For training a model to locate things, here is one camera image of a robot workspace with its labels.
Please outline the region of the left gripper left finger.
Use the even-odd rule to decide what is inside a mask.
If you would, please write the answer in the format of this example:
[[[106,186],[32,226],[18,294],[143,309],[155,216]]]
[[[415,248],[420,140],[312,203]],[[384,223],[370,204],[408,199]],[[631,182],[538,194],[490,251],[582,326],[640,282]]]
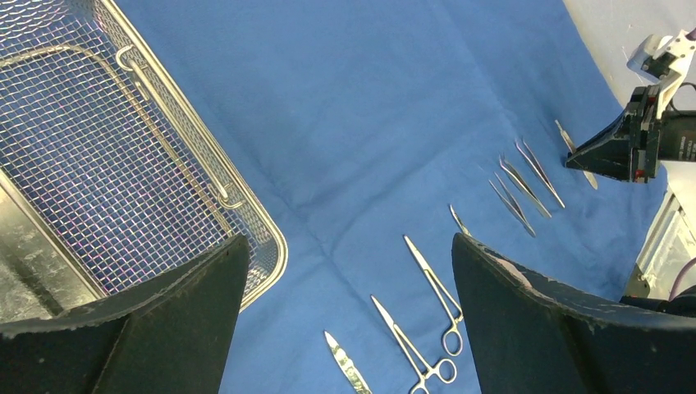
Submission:
[[[217,392],[249,265],[249,242],[234,236],[58,318],[4,323],[2,392]]]

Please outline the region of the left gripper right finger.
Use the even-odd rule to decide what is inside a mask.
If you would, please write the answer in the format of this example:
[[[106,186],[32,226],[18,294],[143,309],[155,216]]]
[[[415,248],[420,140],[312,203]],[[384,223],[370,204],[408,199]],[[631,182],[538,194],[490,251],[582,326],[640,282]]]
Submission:
[[[452,269],[482,392],[694,392],[693,287],[607,300],[462,233]]]

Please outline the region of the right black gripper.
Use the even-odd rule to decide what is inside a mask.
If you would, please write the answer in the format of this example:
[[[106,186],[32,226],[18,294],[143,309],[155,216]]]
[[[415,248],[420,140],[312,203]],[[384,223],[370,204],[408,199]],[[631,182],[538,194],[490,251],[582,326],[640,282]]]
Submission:
[[[617,181],[647,183],[656,177],[660,132],[659,86],[637,87],[623,111],[594,137],[567,155],[564,167]]]

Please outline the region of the steel scalpel handle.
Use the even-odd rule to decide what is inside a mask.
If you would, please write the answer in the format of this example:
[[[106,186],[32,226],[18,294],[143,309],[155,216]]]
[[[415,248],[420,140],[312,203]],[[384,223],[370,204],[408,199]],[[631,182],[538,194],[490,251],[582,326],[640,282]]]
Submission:
[[[561,125],[561,123],[557,119],[555,120],[555,124],[556,124],[556,126],[560,132],[561,138],[564,140],[568,150],[570,151],[570,153],[574,153],[576,150],[576,147],[575,147],[575,144],[573,143],[573,141],[571,140],[570,135],[563,128],[563,126]],[[595,190],[597,190],[598,189],[598,181],[595,178],[595,176],[591,172],[586,172],[586,171],[583,171],[583,174],[584,174],[585,178],[587,179],[588,183]]]

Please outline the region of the steel dressing forceps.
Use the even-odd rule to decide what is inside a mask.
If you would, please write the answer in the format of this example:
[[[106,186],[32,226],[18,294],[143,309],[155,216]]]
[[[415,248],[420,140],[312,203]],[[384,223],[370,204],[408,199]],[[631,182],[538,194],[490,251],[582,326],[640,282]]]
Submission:
[[[565,203],[561,199],[560,195],[557,193],[556,189],[554,188],[553,184],[551,183],[551,180],[549,179],[548,175],[544,171],[542,164],[540,163],[540,161],[536,157],[533,150],[529,147],[529,145],[524,140],[520,140],[520,141],[515,142],[515,147],[520,152],[520,154],[523,156],[524,160],[530,166],[532,171],[536,174],[537,178],[542,182],[542,184],[551,193],[552,197],[559,204],[559,206],[561,208],[565,208],[566,207]]]

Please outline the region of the steel hemostat forceps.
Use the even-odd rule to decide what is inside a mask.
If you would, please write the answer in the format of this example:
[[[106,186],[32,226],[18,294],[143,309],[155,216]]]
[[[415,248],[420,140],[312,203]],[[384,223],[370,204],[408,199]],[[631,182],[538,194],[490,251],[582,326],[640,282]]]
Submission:
[[[431,286],[440,305],[449,320],[449,327],[441,336],[444,351],[450,356],[458,356],[464,349],[465,341],[459,329],[459,324],[464,321],[464,313],[455,297],[447,290],[438,275],[433,271],[429,262],[422,255],[409,236],[403,235],[403,240],[414,261],[418,264],[422,274]]]

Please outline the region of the steel ring-handled forceps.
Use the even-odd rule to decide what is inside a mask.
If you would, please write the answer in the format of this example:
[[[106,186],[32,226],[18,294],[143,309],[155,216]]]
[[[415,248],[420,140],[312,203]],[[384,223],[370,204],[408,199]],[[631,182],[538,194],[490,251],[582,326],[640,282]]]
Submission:
[[[409,390],[410,394],[430,393],[427,384],[431,378],[436,378],[443,384],[452,384],[456,380],[458,369],[451,358],[443,357],[434,364],[429,364],[378,298],[371,295],[370,299],[417,377],[417,382]]]

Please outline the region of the steel toothed tissue forceps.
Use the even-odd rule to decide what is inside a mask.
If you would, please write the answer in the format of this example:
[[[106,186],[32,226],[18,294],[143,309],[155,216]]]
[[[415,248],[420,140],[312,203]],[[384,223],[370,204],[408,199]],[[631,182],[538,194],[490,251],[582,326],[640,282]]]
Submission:
[[[536,194],[533,192],[531,186],[528,184],[528,182],[519,174],[517,169],[509,163],[504,155],[499,156],[499,165],[503,172],[508,176],[508,178],[511,180],[511,182],[517,187],[517,189],[525,195],[532,204],[535,205],[535,208],[539,211],[539,213],[544,216],[545,218],[551,218],[552,215],[549,212],[549,210],[546,208],[546,206],[542,203],[542,201],[539,199],[539,197],[536,196]]]

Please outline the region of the steel needle holder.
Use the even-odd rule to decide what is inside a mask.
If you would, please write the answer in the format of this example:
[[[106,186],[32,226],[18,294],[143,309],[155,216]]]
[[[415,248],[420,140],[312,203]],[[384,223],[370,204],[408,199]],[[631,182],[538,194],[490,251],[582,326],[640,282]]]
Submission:
[[[456,212],[454,206],[452,204],[448,204],[448,208],[450,210],[450,213],[451,213],[453,220],[455,221],[456,225],[459,227],[460,232],[466,236],[471,236],[469,229],[462,222],[462,220],[461,220],[460,216],[458,215],[458,213]]]

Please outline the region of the steel instrument pan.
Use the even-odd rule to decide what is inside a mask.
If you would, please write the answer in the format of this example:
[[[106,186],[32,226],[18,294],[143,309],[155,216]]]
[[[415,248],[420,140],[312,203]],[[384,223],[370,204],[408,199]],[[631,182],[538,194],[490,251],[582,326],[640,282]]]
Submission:
[[[1,173],[1,322],[51,319],[105,298],[64,240]]]

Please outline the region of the steel surgical scissors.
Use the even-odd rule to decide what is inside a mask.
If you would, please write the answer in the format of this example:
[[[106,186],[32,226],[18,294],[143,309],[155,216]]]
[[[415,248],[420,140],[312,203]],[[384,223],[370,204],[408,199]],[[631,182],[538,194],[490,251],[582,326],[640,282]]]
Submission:
[[[343,375],[346,377],[347,381],[350,383],[353,390],[358,394],[373,394],[373,391],[367,384],[361,372],[357,369],[353,360],[341,347],[336,338],[327,330],[323,331],[323,335],[333,359],[337,363],[337,366]]]

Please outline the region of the metal mesh tray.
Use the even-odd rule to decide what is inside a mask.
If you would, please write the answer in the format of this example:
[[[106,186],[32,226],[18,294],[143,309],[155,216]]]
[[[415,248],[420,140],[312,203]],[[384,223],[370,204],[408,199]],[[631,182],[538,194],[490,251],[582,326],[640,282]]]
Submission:
[[[286,270],[284,235],[114,1],[1,4],[1,173],[107,293],[233,236],[241,304]]]

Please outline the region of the blue surgical wrap cloth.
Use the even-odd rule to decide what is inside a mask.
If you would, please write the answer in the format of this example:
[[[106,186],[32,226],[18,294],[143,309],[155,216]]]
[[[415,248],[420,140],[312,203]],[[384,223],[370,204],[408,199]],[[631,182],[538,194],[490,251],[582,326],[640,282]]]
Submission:
[[[403,240],[455,290],[448,204],[484,244],[619,298],[666,191],[567,170],[619,112],[561,1],[122,1],[280,227],[282,278],[239,317],[223,393],[348,393],[329,331],[376,393],[414,370],[375,295],[429,361],[446,313]],[[515,142],[524,140],[561,208]],[[503,172],[504,155],[551,213]],[[499,199],[497,173],[536,232]]]

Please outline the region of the steel tweezers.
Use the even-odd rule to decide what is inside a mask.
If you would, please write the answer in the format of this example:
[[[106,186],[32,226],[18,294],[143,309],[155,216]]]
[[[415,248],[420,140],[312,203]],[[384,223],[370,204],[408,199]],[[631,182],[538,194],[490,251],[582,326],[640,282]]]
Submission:
[[[497,183],[489,180],[489,184],[499,197],[499,199],[502,201],[502,203],[506,206],[506,208],[511,212],[511,214],[515,217],[515,219],[521,223],[521,225],[524,227],[524,229],[528,232],[528,234],[535,238],[536,237],[536,232],[530,225],[529,221],[524,215],[524,212],[522,208],[520,207],[519,203],[515,199],[515,197],[512,195],[512,193],[508,190],[505,182],[501,179],[501,177],[495,173],[495,177],[497,179]]]

